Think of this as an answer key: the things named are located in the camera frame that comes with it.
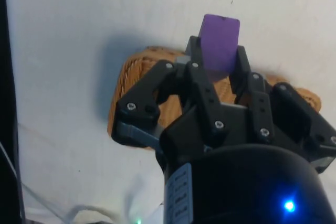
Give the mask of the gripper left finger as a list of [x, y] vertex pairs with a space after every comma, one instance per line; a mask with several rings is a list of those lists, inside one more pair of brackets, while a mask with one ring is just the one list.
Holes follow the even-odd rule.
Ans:
[[201, 40], [192, 36], [188, 42], [191, 60], [172, 63], [159, 60], [116, 103], [114, 111], [115, 140], [157, 140], [160, 104], [169, 96], [178, 95], [182, 106], [196, 111], [188, 116], [183, 113], [174, 123], [199, 124], [200, 138], [221, 140], [226, 134], [221, 103], [214, 86], [209, 82], [201, 59]]

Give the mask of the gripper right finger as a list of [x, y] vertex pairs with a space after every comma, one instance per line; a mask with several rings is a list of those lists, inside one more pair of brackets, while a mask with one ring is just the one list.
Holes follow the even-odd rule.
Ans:
[[282, 147], [310, 162], [335, 159], [335, 129], [292, 85], [270, 85], [253, 72], [243, 46], [238, 46], [230, 74], [235, 102], [249, 109], [251, 128], [262, 143]]

